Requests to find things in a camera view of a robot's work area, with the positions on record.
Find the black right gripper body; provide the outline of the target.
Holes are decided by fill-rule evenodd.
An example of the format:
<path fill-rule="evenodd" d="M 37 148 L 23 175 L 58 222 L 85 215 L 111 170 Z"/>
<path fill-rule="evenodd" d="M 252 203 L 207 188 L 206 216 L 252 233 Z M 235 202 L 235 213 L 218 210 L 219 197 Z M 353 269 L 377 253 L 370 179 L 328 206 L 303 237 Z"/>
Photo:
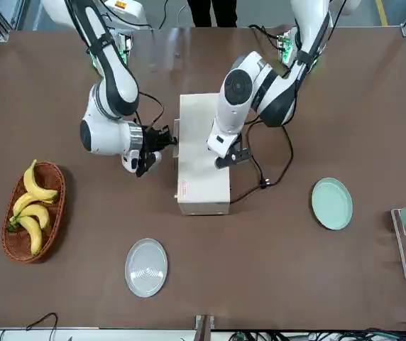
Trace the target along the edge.
<path fill-rule="evenodd" d="M 153 166 L 155 166 L 159 162 L 160 158 L 160 149 L 158 148 L 160 131 L 154 128 L 148 129 L 146 126 L 142 126 L 142 133 L 143 145 L 140 150 L 140 156 L 136 169 L 136 176 L 138 178 L 141 178 Z"/>

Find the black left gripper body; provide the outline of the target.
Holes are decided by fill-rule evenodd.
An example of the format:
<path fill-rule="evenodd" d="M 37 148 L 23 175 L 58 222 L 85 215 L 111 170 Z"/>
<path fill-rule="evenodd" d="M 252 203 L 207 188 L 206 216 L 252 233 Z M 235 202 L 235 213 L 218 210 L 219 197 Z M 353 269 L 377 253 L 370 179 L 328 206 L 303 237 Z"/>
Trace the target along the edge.
<path fill-rule="evenodd" d="M 230 146 L 227 155 L 221 160 L 223 166 L 234 166 L 251 158 L 249 147 L 243 146 L 243 138 L 239 136 Z"/>

